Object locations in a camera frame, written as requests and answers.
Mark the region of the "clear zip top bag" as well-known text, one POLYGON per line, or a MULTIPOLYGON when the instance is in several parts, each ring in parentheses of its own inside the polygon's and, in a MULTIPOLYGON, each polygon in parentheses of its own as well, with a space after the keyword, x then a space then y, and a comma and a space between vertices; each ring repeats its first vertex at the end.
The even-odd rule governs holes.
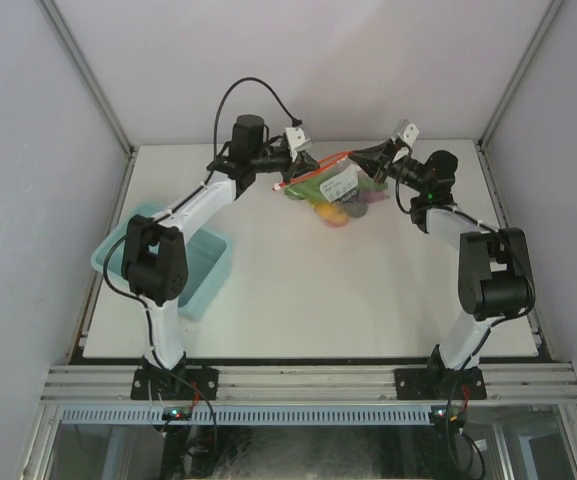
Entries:
MULTIPOLYGON (((291 183, 276 183, 282 185, 280 191, 284 194, 284 188, 293 183, 303 182, 312 177, 323 177, 325 181, 321 184, 321 191, 328 199, 327 203, 334 204, 339 210, 338 215, 349 216, 344 207, 354 198, 360 190, 385 191, 389 196, 389 185, 387 182, 378 184, 374 183, 351 159, 351 151, 342 151, 323 158, 319 161, 319 169, 316 172, 306 174, 302 177, 295 178, 291 183)), ((315 212, 314 207, 320 203, 308 204, 315 212)))

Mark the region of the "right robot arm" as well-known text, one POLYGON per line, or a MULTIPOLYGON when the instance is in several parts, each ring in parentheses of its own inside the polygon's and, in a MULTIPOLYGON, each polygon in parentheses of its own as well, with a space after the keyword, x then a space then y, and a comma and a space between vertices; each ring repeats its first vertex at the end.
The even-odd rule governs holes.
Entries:
POLYGON ((496 228, 464 212, 454 200, 457 157, 433 152, 425 162, 412 157, 412 148, 397 138, 350 154, 374 182, 388 179, 417 195, 401 211, 423 233, 435 236, 458 253, 457 294, 461 312, 449 334, 436 345, 427 374, 429 391, 448 399, 460 391, 460 371, 478 366, 492 331, 529 315, 536 289, 525 233, 519 228, 496 228))

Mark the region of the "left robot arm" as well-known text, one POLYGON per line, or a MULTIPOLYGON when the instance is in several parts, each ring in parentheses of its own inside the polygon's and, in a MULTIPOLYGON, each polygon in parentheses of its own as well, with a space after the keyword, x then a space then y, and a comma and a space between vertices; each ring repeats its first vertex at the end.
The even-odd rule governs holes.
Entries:
POLYGON ((186 374, 175 367, 186 349, 178 327, 178 302, 189 281, 187 244, 204 224, 236 201, 260 174, 278 173, 288 183, 312 173, 319 163, 308 153, 310 140, 302 122, 276 137, 266 138, 262 117, 237 117, 229 141, 214 154, 206 176, 186 197, 149 217, 133 216, 127 223, 121 276, 129 297, 145 310, 148 328, 146 360, 159 368, 152 388, 164 399, 174 400, 187 387, 186 374))

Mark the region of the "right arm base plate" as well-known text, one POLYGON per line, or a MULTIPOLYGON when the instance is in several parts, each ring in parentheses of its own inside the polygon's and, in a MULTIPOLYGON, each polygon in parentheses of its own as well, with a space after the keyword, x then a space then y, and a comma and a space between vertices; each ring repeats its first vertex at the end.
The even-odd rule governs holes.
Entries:
POLYGON ((447 370, 432 373, 428 368, 398 368, 394 370, 394 385, 399 400, 485 400, 487 395, 482 371, 475 367, 463 371, 447 370))

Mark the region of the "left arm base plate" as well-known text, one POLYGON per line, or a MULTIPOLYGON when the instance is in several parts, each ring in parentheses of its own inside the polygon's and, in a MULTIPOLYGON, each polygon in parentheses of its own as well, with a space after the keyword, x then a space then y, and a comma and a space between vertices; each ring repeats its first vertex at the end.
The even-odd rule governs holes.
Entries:
POLYGON ((135 371, 130 399, 146 400, 194 400, 209 401, 217 397, 219 371, 214 368, 181 368, 171 375, 152 365, 135 371))

